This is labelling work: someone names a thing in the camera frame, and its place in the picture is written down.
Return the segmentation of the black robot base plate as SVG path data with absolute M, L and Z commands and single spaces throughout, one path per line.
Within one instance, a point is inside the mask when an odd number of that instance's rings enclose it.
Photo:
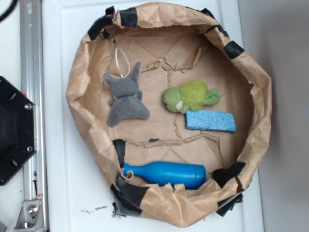
M 0 78 L 0 185 L 6 185 L 36 152 L 35 105 Z

